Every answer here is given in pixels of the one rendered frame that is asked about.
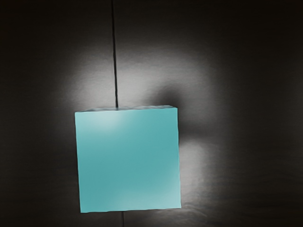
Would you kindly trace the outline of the teal block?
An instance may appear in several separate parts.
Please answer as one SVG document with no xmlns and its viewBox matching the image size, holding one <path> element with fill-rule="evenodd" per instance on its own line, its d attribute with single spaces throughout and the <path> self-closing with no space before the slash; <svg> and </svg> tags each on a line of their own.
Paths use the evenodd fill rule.
<svg viewBox="0 0 303 227">
<path fill-rule="evenodd" d="M 75 113 L 80 211 L 181 208 L 178 109 Z"/>
</svg>

